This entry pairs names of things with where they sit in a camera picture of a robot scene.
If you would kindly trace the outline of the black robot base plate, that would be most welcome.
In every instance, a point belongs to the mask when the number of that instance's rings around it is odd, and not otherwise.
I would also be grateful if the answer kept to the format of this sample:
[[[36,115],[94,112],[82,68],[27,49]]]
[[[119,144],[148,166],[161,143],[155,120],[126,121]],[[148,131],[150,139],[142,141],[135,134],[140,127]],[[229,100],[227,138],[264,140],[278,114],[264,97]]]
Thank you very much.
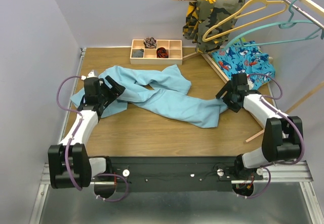
[[[236,169],[235,157],[111,157],[108,172],[97,176],[117,192],[230,192],[234,181],[262,180],[256,169]]]

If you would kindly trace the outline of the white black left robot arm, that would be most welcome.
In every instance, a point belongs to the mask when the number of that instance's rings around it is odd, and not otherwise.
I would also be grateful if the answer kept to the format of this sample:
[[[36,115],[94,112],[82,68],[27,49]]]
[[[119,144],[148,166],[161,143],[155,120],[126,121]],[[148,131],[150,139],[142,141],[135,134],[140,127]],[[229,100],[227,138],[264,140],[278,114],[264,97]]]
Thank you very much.
[[[82,76],[84,95],[75,110],[76,119],[68,134],[48,149],[50,183],[54,189],[88,187],[92,178],[101,181],[112,176],[109,157],[89,157],[86,144],[104,110],[122,95],[125,88],[112,77]]]

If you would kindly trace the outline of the light blue trousers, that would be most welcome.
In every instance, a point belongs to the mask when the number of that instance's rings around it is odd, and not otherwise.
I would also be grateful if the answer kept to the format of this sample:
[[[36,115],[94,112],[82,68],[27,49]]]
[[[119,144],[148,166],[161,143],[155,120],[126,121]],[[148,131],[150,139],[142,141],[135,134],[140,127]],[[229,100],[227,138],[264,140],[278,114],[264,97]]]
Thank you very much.
[[[219,116],[227,110],[220,99],[204,100],[187,95],[191,82],[176,65],[158,70],[138,70],[113,66],[99,75],[110,76],[124,86],[124,93],[109,105],[102,116],[121,113],[132,103],[160,116],[191,123],[200,128],[218,126]]]

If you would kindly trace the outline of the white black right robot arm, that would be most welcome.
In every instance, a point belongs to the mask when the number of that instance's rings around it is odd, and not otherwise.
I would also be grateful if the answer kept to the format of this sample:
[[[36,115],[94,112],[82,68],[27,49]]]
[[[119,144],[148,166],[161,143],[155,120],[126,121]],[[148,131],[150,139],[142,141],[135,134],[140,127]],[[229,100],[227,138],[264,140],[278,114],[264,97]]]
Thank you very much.
[[[245,180],[261,174],[261,168],[272,164],[293,165],[302,160],[305,153],[302,120],[289,116],[267,101],[267,97],[248,85],[249,75],[234,74],[216,97],[233,112],[245,109],[264,127],[261,146],[240,154],[232,166],[218,164],[219,178]]]

